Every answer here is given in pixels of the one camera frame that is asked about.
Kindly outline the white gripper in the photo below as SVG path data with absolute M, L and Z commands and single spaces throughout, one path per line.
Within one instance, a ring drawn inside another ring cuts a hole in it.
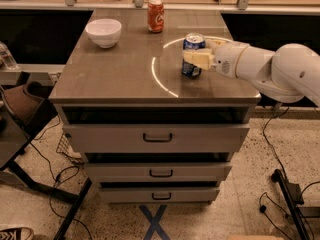
M 217 73 L 228 78 L 236 78 L 238 61 L 249 44 L 238 41 L 226 43 L 218 39 L 206 39 L 205 42 L 207 48 L 184 50 L 183 59 L 204 70 L 213 66 Z

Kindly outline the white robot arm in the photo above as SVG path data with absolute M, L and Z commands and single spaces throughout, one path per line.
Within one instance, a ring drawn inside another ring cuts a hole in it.
M 183 59 L 200 69 L 248 81 L 265 96 L 281 103 L 303 97 L 320 106 L 320 56 L 301 44 L 286 44 L 276 51 L 231 41 L 213 48 L 186 49 Z

